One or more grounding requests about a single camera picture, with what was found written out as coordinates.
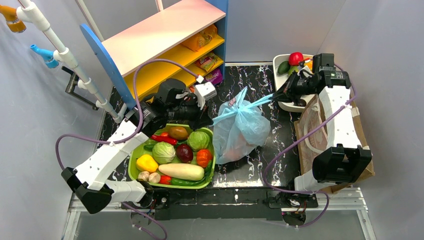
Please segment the light blue plastic bag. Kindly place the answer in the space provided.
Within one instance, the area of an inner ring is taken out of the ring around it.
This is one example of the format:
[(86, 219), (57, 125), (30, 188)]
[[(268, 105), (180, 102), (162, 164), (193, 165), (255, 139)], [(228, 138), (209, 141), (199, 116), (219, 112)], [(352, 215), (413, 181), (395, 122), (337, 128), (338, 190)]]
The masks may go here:
[(218, 116), (213, 119), (212, 145), (217, 165), (231, 163), (223, 160), (223, 153), (231, 142), (243, 138), (253, 145), (253, 151), (266, 143), (271, 131), (271, 123), (262, 115), (259, 106), (271, 102), (273, 95), (268, 94), (249, 102), (245, 100), (247, 91), (248, 88), (245, 87), (235, 97), (223, 103)]

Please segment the orange snack bag top shelf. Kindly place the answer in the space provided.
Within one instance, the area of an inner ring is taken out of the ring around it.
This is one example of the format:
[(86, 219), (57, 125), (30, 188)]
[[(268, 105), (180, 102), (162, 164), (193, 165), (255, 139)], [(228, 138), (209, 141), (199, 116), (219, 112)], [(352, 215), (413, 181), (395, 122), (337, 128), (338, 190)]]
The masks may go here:
[(197, 52), (207, 45), (218, 34), (218, 28), (212, 24), (181, 43), (191, 51)]

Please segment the large orange pumpkin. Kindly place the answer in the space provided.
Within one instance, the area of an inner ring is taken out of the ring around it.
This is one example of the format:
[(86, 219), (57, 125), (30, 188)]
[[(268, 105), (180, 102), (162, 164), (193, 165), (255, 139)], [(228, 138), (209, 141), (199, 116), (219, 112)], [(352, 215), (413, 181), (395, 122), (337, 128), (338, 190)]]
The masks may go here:
[(252, 151), (253, 145), (247, 143), (244, 138), (231, 142), (224, 151), (222, 158), (225, 163), (235, 162), (242, 159)]

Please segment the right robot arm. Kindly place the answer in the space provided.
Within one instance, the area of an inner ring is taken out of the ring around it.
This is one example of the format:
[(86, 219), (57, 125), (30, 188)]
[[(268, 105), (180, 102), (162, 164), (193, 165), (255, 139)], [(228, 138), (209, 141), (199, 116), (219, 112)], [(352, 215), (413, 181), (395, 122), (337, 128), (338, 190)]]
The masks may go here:
[(326, 128), (326, 148), (313, 159), (311, 170), (294, 179), (294, 190), (302, 194), (354, 183), (372, 160), (372, 152), (361, 144), (355, 130), (352, 102), (356, 96), (349, 74), (336, 68), (332, 53), (314, 55), (312, 61), (312, 71), (292, 73), (272, 95), (272, 100), (293, 104), (300, 104), (302, 96), (316, 95), (325, 116), (323, 123), (298, 140), (301, 143)]

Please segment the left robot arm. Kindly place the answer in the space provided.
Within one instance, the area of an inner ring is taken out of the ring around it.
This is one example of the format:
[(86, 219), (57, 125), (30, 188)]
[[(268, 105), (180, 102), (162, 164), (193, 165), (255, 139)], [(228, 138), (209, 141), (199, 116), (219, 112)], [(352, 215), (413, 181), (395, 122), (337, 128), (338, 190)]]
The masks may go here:
[(110, 181), (112, 171), (170, 120), (187, 121), (192, 130), (211, 125), (206, 100), (216, 94), (210, 82), (195, 85), (191, 93), (182, 81), (165, 80), (152, 96), (152, 103), (137, 100), (134, 113), (116, 132), (102, 141), (102, 146), (82, 164), (64, 168), (62, 178), (90, 214), (102, 211), (111, 203), (141, 202), (151, 190), (150, 185), (138, 180)]

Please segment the green red snack bag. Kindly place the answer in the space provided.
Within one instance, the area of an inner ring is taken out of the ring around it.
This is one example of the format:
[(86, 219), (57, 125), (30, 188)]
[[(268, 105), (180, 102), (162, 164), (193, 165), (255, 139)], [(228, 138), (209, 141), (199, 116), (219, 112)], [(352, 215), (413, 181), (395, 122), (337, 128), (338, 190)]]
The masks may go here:
[(218, 62), (218, 56), (213, 52), (208, 52), (204, 56), (197, 59), (194, 64), (205, 70), (206, 72), (210, 71)]

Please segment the green cabbage near centre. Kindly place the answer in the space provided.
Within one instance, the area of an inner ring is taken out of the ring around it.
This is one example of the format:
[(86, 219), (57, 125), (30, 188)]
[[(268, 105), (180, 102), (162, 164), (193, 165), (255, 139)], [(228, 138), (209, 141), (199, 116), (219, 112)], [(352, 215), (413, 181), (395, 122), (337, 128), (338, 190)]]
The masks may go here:
[(152, 157), (160, 165), (171, 163), (175, 156), (174, 146), (167, 142), (158, 142), (152, 149)]

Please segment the small orange pumpkin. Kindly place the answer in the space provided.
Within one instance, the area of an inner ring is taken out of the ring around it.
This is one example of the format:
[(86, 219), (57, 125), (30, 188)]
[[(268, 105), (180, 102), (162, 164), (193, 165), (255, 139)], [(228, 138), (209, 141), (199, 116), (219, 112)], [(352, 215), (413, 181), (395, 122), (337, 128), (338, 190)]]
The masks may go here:
[(196, 163), (202, 168), (206, 168), (212, 159), (213, 155), (208, 149), (201, 149), (196, 154)]

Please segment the yellow bell pepper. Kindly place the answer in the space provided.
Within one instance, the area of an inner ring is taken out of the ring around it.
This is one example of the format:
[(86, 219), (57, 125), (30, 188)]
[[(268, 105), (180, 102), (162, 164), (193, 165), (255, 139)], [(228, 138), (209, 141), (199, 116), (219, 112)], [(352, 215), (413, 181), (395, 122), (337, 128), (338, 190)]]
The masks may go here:
[(149, 173), (154, 173), (157, 171), (159, 164), (151, 155), (144, 154), (136, 160), (136, 167), (141, 172), (147, 171)]

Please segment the white radish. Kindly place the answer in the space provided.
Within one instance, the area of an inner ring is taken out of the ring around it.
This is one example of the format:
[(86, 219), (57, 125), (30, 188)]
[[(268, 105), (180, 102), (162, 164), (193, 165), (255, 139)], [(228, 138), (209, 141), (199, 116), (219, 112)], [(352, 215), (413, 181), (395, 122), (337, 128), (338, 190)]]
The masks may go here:
[(205, 170), (198, 165), (189, 163), (167, 163), (158, 166), (158, 170), (172, 178), (189, 181), (199, 181), (205, 175)]

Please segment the red bell pepper front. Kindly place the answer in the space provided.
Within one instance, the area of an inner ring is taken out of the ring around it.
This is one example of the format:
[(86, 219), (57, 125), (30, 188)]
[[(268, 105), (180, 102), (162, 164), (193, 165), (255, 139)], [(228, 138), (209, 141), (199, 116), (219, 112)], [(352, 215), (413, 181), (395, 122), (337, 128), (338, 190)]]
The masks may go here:
[(159, 184), (161, 184), (161, 185), (171, 185), (172, 184), (172, 178), (170, 176), (167, 176), (167, 175), (161, 175), (160, 180), (159, 180)]

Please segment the garlic bulb left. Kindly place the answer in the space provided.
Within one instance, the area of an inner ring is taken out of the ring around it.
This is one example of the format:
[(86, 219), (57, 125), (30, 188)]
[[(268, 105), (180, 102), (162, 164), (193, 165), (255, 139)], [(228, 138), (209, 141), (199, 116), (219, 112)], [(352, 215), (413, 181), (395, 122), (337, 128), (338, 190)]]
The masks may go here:
[(148, 171), (142, 171), (142, 172), (140, 172), (138, 174), (137, 180), (138, 181), (148, 182), (149, 181), (149, 176), (150, 176), (150, 172), (148, 172)]

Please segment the blue yellow shelf unit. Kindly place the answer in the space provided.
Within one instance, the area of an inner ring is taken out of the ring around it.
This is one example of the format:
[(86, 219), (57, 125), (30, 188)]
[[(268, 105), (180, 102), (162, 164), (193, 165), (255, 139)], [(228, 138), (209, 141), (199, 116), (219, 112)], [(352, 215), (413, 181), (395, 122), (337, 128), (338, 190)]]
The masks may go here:
[[(218, 57), (214, 68), (225, 72), (228, 9), (227, 0), (181, 0), (104, 41), (88, 25), (80, 29), (122, 101), (132, 109), (135, 97), (156, 92), (166, 79), (193, 85), (196, 78), (183, 67), (207, 75), (195, 64), (207, 53)], [(200, 50), (183, 45), (211, 25), (217, 27), (217, 36)]]

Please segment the green chili pepper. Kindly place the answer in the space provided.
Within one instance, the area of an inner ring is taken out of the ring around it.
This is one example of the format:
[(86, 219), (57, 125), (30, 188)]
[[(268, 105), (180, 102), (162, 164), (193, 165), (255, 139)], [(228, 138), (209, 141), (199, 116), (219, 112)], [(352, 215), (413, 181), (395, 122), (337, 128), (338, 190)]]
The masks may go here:
[(170, 183), (173, 186), (182, 186), (182, 187), (195, 187), (201, 185), (205, 181), (205, 178), (201, 180), (185, 180), (180, 178), (172, 178)]

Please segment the white pipe stand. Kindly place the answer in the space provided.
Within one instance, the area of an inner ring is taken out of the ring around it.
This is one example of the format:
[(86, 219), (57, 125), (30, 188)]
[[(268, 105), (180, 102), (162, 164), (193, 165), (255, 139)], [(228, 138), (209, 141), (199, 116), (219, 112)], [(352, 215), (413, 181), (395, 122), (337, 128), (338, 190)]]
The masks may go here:
[(38, 8), (38, 6), (31, 0), (20, 0), (20, 7), (16, 9), (16, 14), (19, 20), (34, 24), (38, 30), (42, 31), (43, 34), (55, 47), (53, 56), (57, 57), (57, 60), (67, 64), (79, 77), (78, 87), (87, 90), (97, 99), (96, 106), (104, 109), (109, 113), (116, 123), (121, 123), (123, 120), (123, 114), (117, 113), (109, 101), (99, 91), (96, 83), (87, 75), (84, 69), (79, 65), (79, 62), (74, 57), (73, 53), (68, 47), (60, 40), (54, 30), (51, 28), (51, 24)]

